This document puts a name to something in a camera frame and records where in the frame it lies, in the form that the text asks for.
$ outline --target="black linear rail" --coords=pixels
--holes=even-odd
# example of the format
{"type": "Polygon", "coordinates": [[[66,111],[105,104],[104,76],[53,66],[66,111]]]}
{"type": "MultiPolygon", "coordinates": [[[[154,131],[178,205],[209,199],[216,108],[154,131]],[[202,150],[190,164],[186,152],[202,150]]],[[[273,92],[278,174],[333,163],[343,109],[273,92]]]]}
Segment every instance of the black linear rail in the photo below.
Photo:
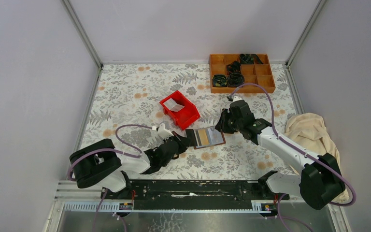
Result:
{"type": "MultiPolygon", "coordinates": [[[[275,194],[257,182],[206,180],[131,180],[137,210],[252,209],[252,200],[274,200],[275,194]]],[[[131,200],[108,191],[106,199],[131,200]]]]}

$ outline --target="floor surface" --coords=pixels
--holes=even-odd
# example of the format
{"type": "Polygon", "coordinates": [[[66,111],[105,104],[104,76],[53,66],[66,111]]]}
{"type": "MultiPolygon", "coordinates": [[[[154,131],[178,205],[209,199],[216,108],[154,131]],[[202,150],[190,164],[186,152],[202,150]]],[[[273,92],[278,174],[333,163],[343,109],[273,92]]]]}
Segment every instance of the floor surface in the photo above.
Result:
{"type": "MultiPolygon", "coordinates": [[[[275,108],[275,123],[285,131],[285,123],[295,114],[295,108],[282,64],[272,64],[276,90],[271,94],[275,108]]],[[[125,124],[158,125],[163,121],[170,130],[185,135],[164,115],[159,101],[176,90],[194,103],[201,118],[189,128],[215,125],[221,109],[228,108],[227,94],[210,92],[208,64],[105,65],[81,148],[104,138],[111,138],[117,149],[134,152],[114,136],[116,127],[125,124]]],[[[239,94],[256,118],[271,121],[271,111],[265,94],[239,94]]],[[[143,151],[161,143],[155,131],[124,128],[123,140],[143,151]]],[[[289,166],[275,154],[245,140],[241,134],[225,136],[226,144],[194,150],[189,148],[167,167],[151,175],[128,173],[134,179],[204,179],[257,180],[270,170],[292,173],[289,166]]]]}

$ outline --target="red plastic bin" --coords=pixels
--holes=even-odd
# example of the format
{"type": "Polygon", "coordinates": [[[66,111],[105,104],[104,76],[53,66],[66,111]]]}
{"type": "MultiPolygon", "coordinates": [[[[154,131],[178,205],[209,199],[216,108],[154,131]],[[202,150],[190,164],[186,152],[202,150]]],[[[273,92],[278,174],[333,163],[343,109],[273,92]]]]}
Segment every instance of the red plastic bin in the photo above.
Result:
{"type": "Polygon", "coordinates": [[[160,104],[163,106],[164,114],[169,115],[174,120],[174,124],[180,127],[183,131],[200,118],[196,106],[178,90],[160,101],[160,104]],[[172,98],[176,103],[183,105],[184,108],[178,112],[170,111],[164,105],[164,102],[170,98],[172,98]]]}

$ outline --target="white wall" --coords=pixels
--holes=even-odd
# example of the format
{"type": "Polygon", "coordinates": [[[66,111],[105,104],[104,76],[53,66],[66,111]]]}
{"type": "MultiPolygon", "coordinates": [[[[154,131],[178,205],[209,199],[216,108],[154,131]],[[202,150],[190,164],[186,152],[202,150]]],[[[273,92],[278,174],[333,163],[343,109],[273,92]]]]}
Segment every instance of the white wall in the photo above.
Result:
{"type": "Polygon", "coordinates": [[[292,71],[307,112],[325,118],[357,191],[354,232],[371,231],[371,0],[331,0],[292,71]]]}
{"type": "Polygon", "coordinates": [[[103,62],[286,60],[318,0],[71,0],[103,62]]]}
{"type": "Polygon", "coordinates": [[[42,231],[96,71],[59,0],[0,0],[0,232],[42,231]]]}

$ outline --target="floral tablecloth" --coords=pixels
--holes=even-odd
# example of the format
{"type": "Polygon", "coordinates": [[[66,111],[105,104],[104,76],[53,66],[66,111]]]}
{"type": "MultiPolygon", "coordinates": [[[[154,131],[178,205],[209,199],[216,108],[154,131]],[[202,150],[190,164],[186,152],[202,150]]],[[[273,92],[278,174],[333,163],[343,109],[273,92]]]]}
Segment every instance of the floral tablecloth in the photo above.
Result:
{"type": "MultiPolygon", "coordinates": [[[[271,65],[276,90],[271,94],[275,123],[284,132],[287,119],[295,108],[282,64],[271,65]]],[[[169,122],[170,130],[185,136],[164,115],[159,101],[176,90],[193,102],[201,117],[189,128],[200,129],[218,122],[221,109],[228,108],[226,94],[210,92],[208,64],[105,65],[81,148],[104,138],[111,138],[116,149],[135,152],[114,136],[116,127],[125,124],[158,125],[169,122]]],[[[250,105],[255,117],[271,121],[265,94],[240,94],[250,105]]],[[[123,128],[119,135],[143,151],[158,146],[162,140],[155,131],[123,128]]],[[[167,167],[151,175],[128,173],[131,179],[205,179],[256,180],[270,170],[292,173],[278,156],[256,146],[241,134],[225,135],[226,144],[195,150],[189,148],[167,167]]]]}

